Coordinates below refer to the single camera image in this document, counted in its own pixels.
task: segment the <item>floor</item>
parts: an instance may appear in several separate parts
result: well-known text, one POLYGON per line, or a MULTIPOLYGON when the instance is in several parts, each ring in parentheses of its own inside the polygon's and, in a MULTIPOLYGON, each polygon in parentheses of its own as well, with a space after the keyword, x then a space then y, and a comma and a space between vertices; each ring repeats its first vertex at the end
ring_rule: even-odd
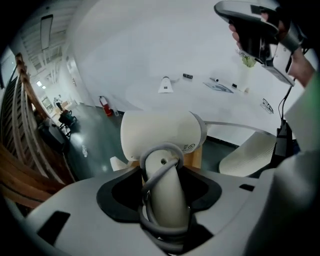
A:
MULTIPOLYGON (((78 105, 72 110, 77 123, 71 127, 67 160, 78 180, 112 172, 111 157, 127 162, 121 147, 121 116, 107 117, 102 108, 78 105), (84 157, 83 146, 87 157, 84 157)), ((235 149, 220 143, 205 141, 202 149, 202 169, 217 172, 219 162, 235 149)))

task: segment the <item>desk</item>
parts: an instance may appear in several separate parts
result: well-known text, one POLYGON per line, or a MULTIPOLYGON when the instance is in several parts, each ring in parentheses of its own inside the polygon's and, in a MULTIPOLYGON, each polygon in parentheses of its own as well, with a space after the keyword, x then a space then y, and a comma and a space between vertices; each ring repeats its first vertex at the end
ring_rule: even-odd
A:
POLYGON ((277 106, 268 113, 260 105, 262 97, 244 93, 220 80, 233 93, 212 90, 203 82, 209 76, 169 76, 173 93, 158 93, 162 76, 146 77, 130 85, 125 93, 128 102, 142 110, 185 110, 199 115, 206 124, 248 128, 267 135, 277 135, 280 118, 277 106))

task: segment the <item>wooden staircase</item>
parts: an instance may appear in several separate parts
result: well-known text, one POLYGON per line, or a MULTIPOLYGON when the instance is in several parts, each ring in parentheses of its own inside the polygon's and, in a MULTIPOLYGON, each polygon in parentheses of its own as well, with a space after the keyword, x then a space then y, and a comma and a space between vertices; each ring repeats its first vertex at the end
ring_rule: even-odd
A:
MULTIPOLYGON (((20 75, 11 77, 1 104, 0 189, 14 202, 35 208, 74 179, 64 156, 40 136, 33 110, 40 104, 30 96, 34 92, 23 65, 20 75)), ((43 120, 43 109, 40 112, 43 120)))

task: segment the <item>white ceiling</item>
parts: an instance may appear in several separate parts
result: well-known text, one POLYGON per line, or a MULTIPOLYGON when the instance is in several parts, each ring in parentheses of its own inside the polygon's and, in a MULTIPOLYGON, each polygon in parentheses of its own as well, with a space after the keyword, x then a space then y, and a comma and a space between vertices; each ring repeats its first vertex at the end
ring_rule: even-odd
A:
POLYGON ((20 29, 29 60, 39 71, 46 64, 62 56, 68 25, 82 0, 49 0, 39 7, 20 29), (49 49, 42 51, 40 37, 41 18, 53 15, 49 49))

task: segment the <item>person's hand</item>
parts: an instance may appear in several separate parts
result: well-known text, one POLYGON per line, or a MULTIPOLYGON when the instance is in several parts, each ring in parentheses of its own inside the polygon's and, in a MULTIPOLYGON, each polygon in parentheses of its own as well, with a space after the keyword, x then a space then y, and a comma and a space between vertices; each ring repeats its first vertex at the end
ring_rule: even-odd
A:
MULTIPOLYGON (((261 16, 266 21, 268 20, 267 13, 262 13, 261 16)), ((232 31, 232 37, 234 38, 234 40, 236 40, 236 45, 240 49, 242 49, 240 44, 240 37, 236 31, 235 26, 230 24, 229 29, 232 31)), ((285 25, 282 21, 279 22, 278 29, 279 29, 279 38, 283 39, 286 36, 288 30, 285 28, 285 25)), ((306 57, 302 53, 301 47, 296 49, 291 57, 292 57, 292 64, 288 74, 298 79, 298 81, 302 84, 302 86, 306 87, 308 82, 312 78, 315 72, 315 69, 312 67, 310 62, 306 59, 306 57)))

